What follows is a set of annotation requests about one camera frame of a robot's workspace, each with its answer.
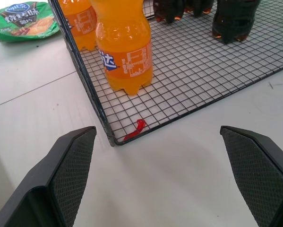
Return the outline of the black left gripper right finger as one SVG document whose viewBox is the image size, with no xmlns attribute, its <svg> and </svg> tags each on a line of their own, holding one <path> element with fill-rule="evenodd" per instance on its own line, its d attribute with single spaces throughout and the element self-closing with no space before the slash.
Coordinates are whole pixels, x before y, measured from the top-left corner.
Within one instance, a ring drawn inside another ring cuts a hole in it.
<svg viewBox="0 0 283 227">
<path fill-rule="evenodd" d="M 259 227 L 283 227 L 283 151 L 269 137 L 222 126 L 237 187 Z"/>
</svg>

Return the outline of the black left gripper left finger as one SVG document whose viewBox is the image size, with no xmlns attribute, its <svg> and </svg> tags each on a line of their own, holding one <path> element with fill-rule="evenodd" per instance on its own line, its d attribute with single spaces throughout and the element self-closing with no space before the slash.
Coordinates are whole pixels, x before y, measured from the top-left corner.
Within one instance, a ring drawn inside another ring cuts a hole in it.
<svg viewBox="0 0 283 227">
<path fill-rule="evenodd" d="M 94 126 L 59 137 L 0 210 L 0 227 L 73 227 L 95 137 Z"/>
</svg>

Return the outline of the red tape mark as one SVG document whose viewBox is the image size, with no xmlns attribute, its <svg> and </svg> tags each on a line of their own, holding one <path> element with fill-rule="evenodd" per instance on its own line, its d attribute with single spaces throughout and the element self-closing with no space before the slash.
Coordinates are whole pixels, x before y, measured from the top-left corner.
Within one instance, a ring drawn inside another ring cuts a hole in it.
<svg viewBox="0 0 283 227">
<path fill-rule="evenodd" d="M 126 140 L 129 140 L 129 139 L 136 137 L 137 135 L 139 135 L 142 132 L 142 130 L 145 128 L 145 126 L 146 126 L 145 120 L 138 119 L 136 130 L 133 131 L 132 133 L 126 135 L 123 140 L 126 141 Z"/>
</svg>

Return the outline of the orange soda bottle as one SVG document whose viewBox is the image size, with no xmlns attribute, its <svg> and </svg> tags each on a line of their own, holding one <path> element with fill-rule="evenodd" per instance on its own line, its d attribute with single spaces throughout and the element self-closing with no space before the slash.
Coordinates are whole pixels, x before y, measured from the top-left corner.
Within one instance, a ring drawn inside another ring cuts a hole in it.
<svg viewBox="0 0 283 227">
<path fill-rule="evenodd" d="M 153 78 L 151 29 L 143 0 L 90 0 L 97 15 L 96 42 L 115 91 L 138 93 Z"/>
<path fill-rule="evenodd" d="M 58 0 L 77 48 L 93 50 L 97 16 L 90 0 Z"/>
</svg>

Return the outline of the dark cola bottle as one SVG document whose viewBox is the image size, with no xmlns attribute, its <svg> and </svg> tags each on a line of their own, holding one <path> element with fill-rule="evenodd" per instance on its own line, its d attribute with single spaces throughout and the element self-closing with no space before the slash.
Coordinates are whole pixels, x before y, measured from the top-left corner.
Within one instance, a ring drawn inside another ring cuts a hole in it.
<svg viewBox="0 0 283 227">
<path fill-rule="evenodd" d="M 184 14 L 186 0 L 153 0 L 154 17 L 157 22 L 167 24 L 180 20 Z"/>
<path fill-rule="evenodd" d="M 209 14 L 213 4 L 214 0 L 186 0 L 184 11 L 192 12 L 194 17 L 199 17 L 202 14 Z"/>
<path fill-rule="evenodd" d="M 224 44 L 246 40 L 260 2 L 261 0 L 217 0 L 212 36 Z"/>
</svg>

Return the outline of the green chips bag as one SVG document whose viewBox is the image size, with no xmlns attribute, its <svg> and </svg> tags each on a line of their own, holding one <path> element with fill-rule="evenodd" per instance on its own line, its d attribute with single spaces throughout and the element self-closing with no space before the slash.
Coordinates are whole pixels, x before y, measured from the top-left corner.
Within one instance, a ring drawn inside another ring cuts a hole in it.
<svg viewBox="0 0 283 227">
<path fill-rule="evenodd" d="M 47 2 L 29 1 L 0 9 L 0 42 L 44 39 L 59 30 Z"/>
</svg>

